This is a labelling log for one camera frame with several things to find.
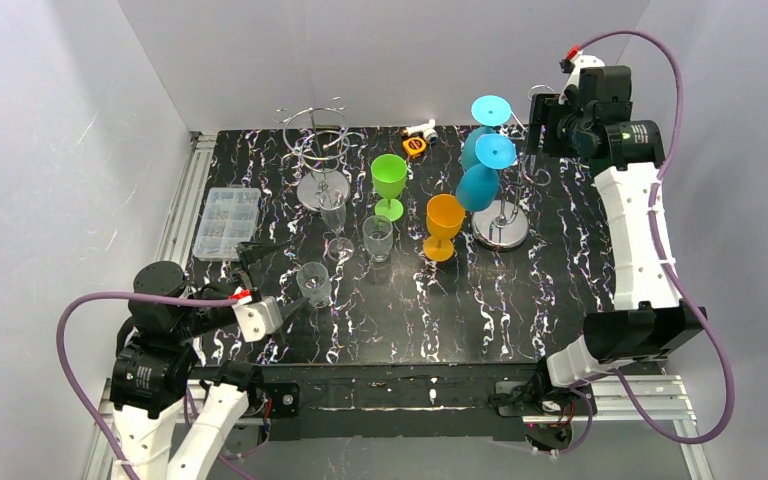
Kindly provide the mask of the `blue plastic wine glass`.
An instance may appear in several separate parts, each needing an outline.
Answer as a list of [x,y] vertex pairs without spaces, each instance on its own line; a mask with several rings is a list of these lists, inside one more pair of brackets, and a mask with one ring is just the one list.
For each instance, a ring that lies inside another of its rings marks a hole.
[[455,193],[459,205],[468,212],[487,209],[499,189],[500,172],[516,159],[516,147],[508,137],[498,133],[474,137],[461,155],[464,173]]
[[470,111],[478,127],[473,129],[463,142],[460,164],[464,171],[479,162],[475,153],[478,139],[482,135],[495,133],[496,128],[505,124],[512,116],[510,103],[501,96],[492,94],[478,97]]

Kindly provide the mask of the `orange plastic wine glass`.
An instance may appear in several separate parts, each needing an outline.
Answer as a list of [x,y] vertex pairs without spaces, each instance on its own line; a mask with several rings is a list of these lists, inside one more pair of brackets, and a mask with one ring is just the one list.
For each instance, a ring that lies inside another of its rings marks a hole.
[[454,237],[460,232],[466,212],[451,194],[433,196],[426,205],[429,237],[423,243],[427,259],[445,262],[455,253]]

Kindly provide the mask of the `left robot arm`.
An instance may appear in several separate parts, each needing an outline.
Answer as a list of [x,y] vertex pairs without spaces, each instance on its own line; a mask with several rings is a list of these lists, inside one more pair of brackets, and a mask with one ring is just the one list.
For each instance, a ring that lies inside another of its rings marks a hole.
[[245,342],[258,342],[308,305],[301,298],[280,306],[252,283],[251,265],[280,248],[238,243],[241,266],[231,279],[201,288],[194,288],[174,261],[156,261],[137,273],[110,387],[113,436],[120,450],[112,478],[203,479],[245,411],[270,404],[261,369],[227,361],[210,380],[205,404],[188,436],[177,453],[170,452],[198,361],[194,339],[236,325]]

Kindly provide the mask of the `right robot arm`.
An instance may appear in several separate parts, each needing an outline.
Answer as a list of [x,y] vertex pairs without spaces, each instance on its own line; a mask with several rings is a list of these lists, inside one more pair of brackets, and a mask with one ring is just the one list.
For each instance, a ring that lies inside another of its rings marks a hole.
[[702,329],[669,280],[669,242],[655,244],[650,223],[662,222],[654,191],[665,162],[660,129],[634,121],[627,66],[592,57],[562,67],[564,90],[532,101],[525,150],[588,164],[606,213],[616,274],[614,307],[587,315],[581,334],[539,361],[529,381],[537,402],[557,402],[572,387],[638,361],[665,359]]

